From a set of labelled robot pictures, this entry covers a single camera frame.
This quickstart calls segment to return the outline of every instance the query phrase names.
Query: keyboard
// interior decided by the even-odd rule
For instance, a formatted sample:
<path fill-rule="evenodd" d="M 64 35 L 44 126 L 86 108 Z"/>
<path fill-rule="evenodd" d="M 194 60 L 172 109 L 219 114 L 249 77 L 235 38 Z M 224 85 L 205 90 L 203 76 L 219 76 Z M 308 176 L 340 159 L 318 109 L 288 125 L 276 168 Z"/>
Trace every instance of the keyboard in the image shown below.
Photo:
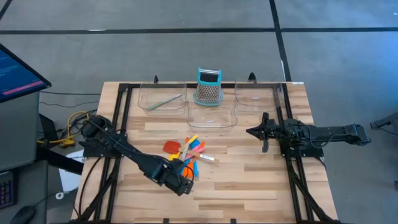
<path fill-rule="evenodd" d="M 0 209 L 16 203 L 15 171 L 0 173 Z"/>

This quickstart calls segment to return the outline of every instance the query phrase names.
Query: computer mouse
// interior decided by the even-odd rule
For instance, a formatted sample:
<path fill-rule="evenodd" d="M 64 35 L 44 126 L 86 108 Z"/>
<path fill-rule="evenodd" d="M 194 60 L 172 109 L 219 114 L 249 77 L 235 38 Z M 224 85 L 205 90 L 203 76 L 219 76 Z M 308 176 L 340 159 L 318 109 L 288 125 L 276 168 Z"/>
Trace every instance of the computer mouse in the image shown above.
<path fill-rule="evenodd" d="M 36 214 L 34 206 L 23 206 L 12 218 L 10 224 L 28 224 Z"/>

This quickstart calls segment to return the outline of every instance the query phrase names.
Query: computer monitor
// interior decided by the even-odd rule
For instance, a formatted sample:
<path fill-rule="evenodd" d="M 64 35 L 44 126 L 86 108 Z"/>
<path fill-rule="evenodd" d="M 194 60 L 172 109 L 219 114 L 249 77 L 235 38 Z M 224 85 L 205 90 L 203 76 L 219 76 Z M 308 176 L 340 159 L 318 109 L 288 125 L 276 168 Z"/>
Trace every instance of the computer monitor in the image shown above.
<path fill-rule="evenodd" d="M 0 44 L 0 103 L 50 86 L 48 80 Z"/>

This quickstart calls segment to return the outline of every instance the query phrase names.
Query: white paper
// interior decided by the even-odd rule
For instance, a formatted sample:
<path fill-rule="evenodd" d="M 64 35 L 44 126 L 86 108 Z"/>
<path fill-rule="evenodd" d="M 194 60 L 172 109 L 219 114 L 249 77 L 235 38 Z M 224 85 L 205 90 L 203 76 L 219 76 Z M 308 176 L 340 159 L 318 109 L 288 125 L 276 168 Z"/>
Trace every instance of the white paper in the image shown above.
<path fill-rule="evenodd" d="M 69 153 L 67 155 L 68 158 L 73 158 L 76 161 L 83 162 L 83 151 L 80 150 L 77 152 Z M 65 171 L 63 169 L 59 169 L 61 176 L 62 189 L 64 192 L 68 192 L 76 189 L 80 185 L 80 175 L 73 174 L 71 172 Z"/>

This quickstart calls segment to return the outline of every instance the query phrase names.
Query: wooden tabletop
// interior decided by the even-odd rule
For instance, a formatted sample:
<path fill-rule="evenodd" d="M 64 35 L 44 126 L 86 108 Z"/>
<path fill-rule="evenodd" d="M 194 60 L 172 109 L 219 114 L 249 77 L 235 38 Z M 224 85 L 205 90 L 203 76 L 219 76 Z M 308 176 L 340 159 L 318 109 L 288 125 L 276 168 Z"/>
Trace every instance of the wooden tabletop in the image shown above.
<path fill-rule="evenodd" d="M 98 106 L 97 114 L 110 120 L 118 85 L 118 82 L 104 84 Z M 287 83 L 287 88 L 293 117 L 304 123 L 313 123 L 304 85 Z M 192 99 L 193 90 L 188 89 L 188 101 Z M 223 89 L 223 101 L 234 103 L 234 91 L 234 88 Z M 264 89 L 261 93 L 272 98 L 269 90 Z M 199 140 L 206 142 L 204 153 L 219 159 L 220 163 L 197 160 L 199 176 L 194 180 L 192 191 L 179 197 L 167 187 L 154 184 L 143 176 L 135 163 L 122 158 L 112 222 L 162 223 L 164 218 L 169 218 L 170 223 L 229 223 L 235 218 L 238 223 L 295 223 L 286 164 L 278 142 L 269 140 L 269 151 L 262 153 L 262 142 L 245 132 L 247 128 L 260 124 L 262 112 L 268 112 L 270 118 L 276 119 L 274 106 L 247 107 L 238 103 L 235 126 L 229 130 L 203 129 L 197 132 L 187 124 L 186 116 L 148 115 L 138 107 L 138 96 L 137 88 L 132 94 L 127 121 L 128 140 L 132 145 L 143 152 L 168 158 L 169 155 L 162 151 L 166 141 L 183 141 L 187 136 L 198 134 Z M 85 162 L 80 186 L 95 160 L 91 158 Z M 337 218 L 325 168 L 314 158 L 303 158 L 303 163 L 310 193 L 326 214 Z M 102 169 L 103 159 L 88 180 L 82 211 L 98 191 Z M 299 195 L 302 215 L 306 217 L 303 198 Z M 102 218 L 108 205 L 108 196 L 105 198 Z"/>

